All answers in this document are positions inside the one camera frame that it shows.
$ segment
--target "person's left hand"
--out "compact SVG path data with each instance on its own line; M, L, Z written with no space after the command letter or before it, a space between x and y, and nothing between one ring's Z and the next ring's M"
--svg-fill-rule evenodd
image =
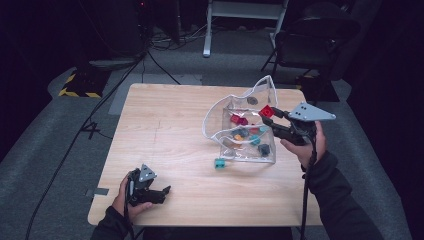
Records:
M113 200L112 207L115 208L122 216L124 216L124 204L125 204L125 188L127 187L128 176L122 180L121 185L119 186L119 194L116 196L115 200ZM151 208L153 204L151 202L145 202L143 204L139 204L135 207L131 206L131 204L127 204L128 206L128 217L130 222L132 223L135 217L137 217L140 213L145 210Z

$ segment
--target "sleeve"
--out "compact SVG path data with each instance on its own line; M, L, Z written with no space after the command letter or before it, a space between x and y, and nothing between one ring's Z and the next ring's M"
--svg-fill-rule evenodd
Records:
M330 239L383 239L380 231L351 196L352 187L336 168L337 158L326 152L311 171L309 190L320 207Z
M106 209L106 216L94 229L91 240L122 240L127 234L124 217L110 206Z

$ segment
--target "chair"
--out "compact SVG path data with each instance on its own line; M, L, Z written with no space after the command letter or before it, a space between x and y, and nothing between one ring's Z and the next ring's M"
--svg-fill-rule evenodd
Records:
M325 87L331 83L329 76L341 47L356 36L360 28L343 8L330 2L314 3L303 10L300 19L275 36L275 48L261 71L268 63L274 63L273 78L277 65L307 69L298 78L300 80L310 70L317 70L319 76L314 78L318 82L314 90L315 105Z

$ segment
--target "person's hand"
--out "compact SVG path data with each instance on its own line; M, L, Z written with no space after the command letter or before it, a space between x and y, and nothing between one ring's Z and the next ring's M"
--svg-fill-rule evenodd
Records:
M125 188L127 186L128 176L122 180L121 185L119 186L119 194L116 196L115 200L112 203L112 207L115 208L122 216L124 216L124 204L125 204ZM153 204L151 202L145 202L143 204L139 204L135 207L131 206L131 204L127 204L128 206L128 217L130 222L133 222L135 217L137 217L140 213L145 210L151 208Z
M317 135L316 135L317 161L315 163L317 163L319 160L321 160L322 156L327 150L327 142L325 140L321 123L316 121L315 126L317 127ZM305 146L296 146L285 139L281 139L280 143L287 150L289 150L290 152L294 153L297 156L297 158L299 159L299 162L302 164L304 168L308 167L309 160L311 159L312 150L313 150L311 143Z

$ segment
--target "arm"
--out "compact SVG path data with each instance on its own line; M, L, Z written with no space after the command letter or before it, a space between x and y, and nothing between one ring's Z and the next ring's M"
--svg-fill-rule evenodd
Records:
M91 236L92 240L115 240L124 239L128 234L128 228L132 227L124 218L124 206L128 207L128 218L132 223L134 219L143 211L151 208L152 203L146 202L135 207L125 202L125 189L127 187L128 177L122 180L119 187L119 194L112 203L112 206L106 209L106 216L99 222Z
M309 178L309 190L320 207L321 221L330 239L383 239L381 233L361 206L350 195L352 188L336 168L337 159L327 152L320 122L316 122L317 162ZM295 146L287 140L281 144L297 155L304 168L312 155L311 144Z

